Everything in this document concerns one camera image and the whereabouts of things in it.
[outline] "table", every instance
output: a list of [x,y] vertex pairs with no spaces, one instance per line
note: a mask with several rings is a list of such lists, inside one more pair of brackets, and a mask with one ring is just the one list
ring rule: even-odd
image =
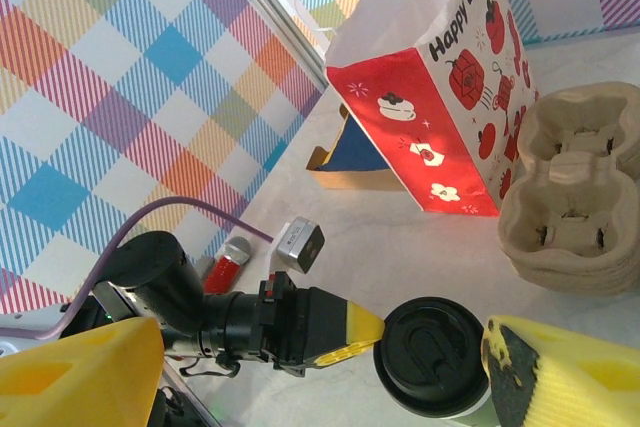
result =
[[[640,34],[545,44],[528,57],[542,94],[604,80],[637,83]],[[339,103],[333,91],[324,94],[243,215],[273,234],[298,215],[320,224],[325,247],[309,274],[291,274],[298,287],[323,288],[382,317],[406,300],[441,296],[483,322],[513,314],[640,348],[640,290],[605,299],[549,292],[515,274],[498,247],[497,219],[423,213],[404,192],[320,188],[304,166],[314,146],[331,145]],[[237,284],[247,292],[257,291],[267,250],[252,241],[256,256]],[[247,362],[233,380],[196,377],[189,385],[223,426],[448,425],[397,405],[370,352],[308,370],[304,379]]]

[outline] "purple cable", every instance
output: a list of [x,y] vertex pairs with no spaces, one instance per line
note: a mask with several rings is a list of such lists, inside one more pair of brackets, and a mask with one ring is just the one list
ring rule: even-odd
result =
[[71,323],[71,320],[73,320],[76,314],[80,311],[82,304],[84,304],[84,301],[91,293],[91,289],[93,289],[93,286],[102,278],[102,271],[107,264],[107,260],[109,260],[111,254],[113,254],[113,252],[118,248],[118,245],[120,245],[120,242],[122,242],[129,231],[133,229],[133,227],[140,221],[140,219],[142,219],[149,212],[159,209],[160,207],[164,207],[165,205],[172,204],[187,204],[194,207],[200,207],[201,209],[207,210],[269,243],[273,242],[273,237],[270,237],[264,232],[261,232],[258,229],[251,227],[249,224],[242,222],[240,219],[237,219],[233,215],[227,214],[219,208],[201,200],[192,199],[191,197],[165,197],[163,199],[156,200],[145,205],[140,210],[134,212],[134,214],[129,217],[124,224],[122,224],[122,226],[111,238],[102,254],[100,254],[100,257],[96,261],[96,264],[93,266],[93,269],[91,269],[91,272],[89,272],[89,275],[84,281],[84,284],[82,284],[82,287],[80,287],[78,295],[76,295],[76,297],[73,299],[71,305],[56,325],[47,330],[29,330],[0,327],[0,337],[18,337],[21,339],[48,340],[60,336],[62,331]]

